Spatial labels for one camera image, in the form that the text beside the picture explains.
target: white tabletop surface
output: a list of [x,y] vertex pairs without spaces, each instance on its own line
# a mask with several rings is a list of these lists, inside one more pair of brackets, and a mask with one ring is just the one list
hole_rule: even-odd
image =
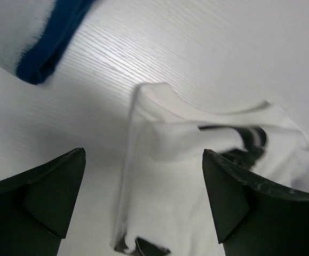
[[[109,247],[134,86],[225,111],[266,98],[309,134],[309,1],[105,0],[41,86],[0,69],[0,180],[75,147],[87,168],[58,255]],[[297,184],[309,191],[309,171]]]

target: white table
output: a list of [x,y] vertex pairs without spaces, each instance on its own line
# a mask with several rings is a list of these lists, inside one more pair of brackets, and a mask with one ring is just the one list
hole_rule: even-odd
[[[59,255],[118,255],[109,242],[131,92],[160,81],[208,111],[264,97],[309,133],[309,1],[100,1],[45,85],[0,69],[0,179],[88,153]],[[298,186],[309,190],[309,174]]]

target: blue fabric edge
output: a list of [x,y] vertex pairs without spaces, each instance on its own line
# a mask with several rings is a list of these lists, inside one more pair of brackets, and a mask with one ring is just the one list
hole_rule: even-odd
[[39,41],[22,54],[16,75],[30,84],[53,74],[76,29],[95,0],[57,0]]

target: blue cloth trim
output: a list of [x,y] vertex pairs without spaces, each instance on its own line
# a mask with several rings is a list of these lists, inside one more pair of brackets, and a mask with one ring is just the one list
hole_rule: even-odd
[[43,83],[54,72],[74,32],[95,0],[57,0],[40,40],[24,53],[16,75],[27,83]]

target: folded cloth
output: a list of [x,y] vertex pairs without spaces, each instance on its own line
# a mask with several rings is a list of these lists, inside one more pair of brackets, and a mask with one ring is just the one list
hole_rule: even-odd
[[290,187],[304,171],[309,139],[277,105],[212,114],[182,101],[169,84],[141,86],[130,115],[115,250],[224,255],[204,183],[206,148]]
[[30,84],[55,70],[94,0],[0,0],[0,67]]

